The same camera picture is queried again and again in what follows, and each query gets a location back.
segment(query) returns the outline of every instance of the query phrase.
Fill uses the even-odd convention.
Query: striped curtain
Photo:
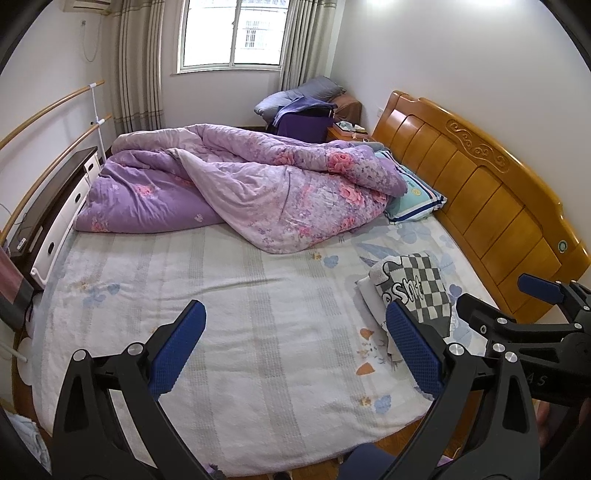
[[[335,12],[336,0],[291,0],[281,90],[324,74]]]
[[[164,0],[119,0],[111,35],[117,135],[163,128],[160,48]]]

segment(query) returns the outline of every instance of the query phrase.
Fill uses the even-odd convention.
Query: wooden handrail
[[[96,82],[96,85],[99,86],[99,85],[103,85],[104,83],[105,83],[104,80],[99,80],[98,82]],[[68,100],[72,100],[73,98],[77,97],[81,93],[88,92],[88,90],[90,90],[90,86],[86,85],[85,87],[82,87],[81,89],[78,89],[77,91],[72,92],[69,95],[66,95],[64,98],[60,98],[59,100],[53,102],[51,105],[46,106],[43,110],[39,110],[35,115],[33,115],[32,117],[25,120],[18,127],[16,127],[12,132],[10,132],[6,137],[4,137],[2,139],[2,141],[0,141],[0,150],[2,150],[4,147],[6,147],[6,145],[8,145],[8,143],[14,137],[16,137],[23,130],[25,130],[26,127],[28,127],[29,125],[31,125],[35,121],[39,120],[43,115],[51,112],[54,108],[59,107],[63,103],[66,103]]]
[[[109,120],[111,118],[113,118],[113,115],[109,114],[109,115],[107,115],[105,117],[105,120]],[[39,186],[41,185],[41,183],[43,183],[43,181],[49,176],[49,174],[61,163],[62,160],[64,160],[64,158],[66,158],[70,153],[72,153],[72,151],[78,145],[80,145],[80,143],[86,137],[88,137],[92,132],[94,132],[95,130],[97,130],[99,128],[99,126],[100,126],[100,124],[94,124],[86,132],[84,132],[81,136],[79,136],[74,141],[74,143],[72,143],[68,148],[66,148],[60,154],[59,157],[57,157],[53,162],[51,162],[51,164],[43,171],[43,173],[41,174],[41,176],[35,181],[35,183],[33,184],[33,186],[31,186],[31,188],[27,190],[27,193],[22,198],[22,200],[19,202],[19,204],[17,205],[17,207],[14,209],[12,215],[10,216],[10,218],[8,219],[8,221],[6,222],[6,225],[4,226],[4,230],[2,230],[2,233],[0,233],[0,245],[3,245],[4,244],[6,238],[8,237],[8,232],[14,226],[14,223],[17,221],[18,216],[21,214],[21,212],[26,207],[28,201],[31,200],[31,198],[33,197],[33,194],[39,188]]]

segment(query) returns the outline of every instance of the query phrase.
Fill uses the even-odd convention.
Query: mattress
[[[71,233],[35,316],[33,399],[51,431],[72,353],[120,353],[172,322],[191,299],[207,326],[160,404],[201,463],[228,476],[309,465],[421,417],[431,398],[387,339],[356,286],[387,255],[426,252],[452,300],[493,303],[435,220],[378,218],[303,252],[271,255],[228,225],[157,235]],[[483,353],[453,314],[448,341]],[[151,463],[120,394],[114,402],[137,458]]]

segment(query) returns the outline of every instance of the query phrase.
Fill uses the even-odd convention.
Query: blue pillowcase
[[[388,150],[376,152],[375,156],[392,160],[408,186],[408,192],[403,197],[392,199],[386,206],[384,215],[390,222],[419,220],[445,205],[447,198],[432,189],[404,165],[396,162]]]

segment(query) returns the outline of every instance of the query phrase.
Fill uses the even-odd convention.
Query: white wall
[[[182,0],[167,0],[164,8],[162,96],[166,126],[265,125],[255,114],[254,107],[278,90],[279,72],[234,70],[175,74],[182,3]]]
[[[393,90],[478,125],[554,189],[591,248],[591,72],[539,0],[350,0],[332,78],[370,128]]]
[[[92,63],[82,53],[81,21],[87,22],[86,52],[92,58],[100,16],[64,13],[61,8],[62,1],[55,0],[41,13],[0,75],[0,138],[41,108],[105,78],[100,49]],[[100,116],[111,111],[106,106],[108,95],[101,92],[98,101]],[[4,148],[0,152],[0,203],[13,210],[47,165],[84,133],[93,119],[90,93],[85,93],[41,118]],[[112,122],[102,131],[106,148],[115,137]],[[97,142],[96,134],[91,135],[79,148]],[[0,228],[8,216],[0,207]],[[0,339],[12,345],[12,335],[4,325]],[[12,401],[9,379],[10,364],[0,360],[0,396]]]

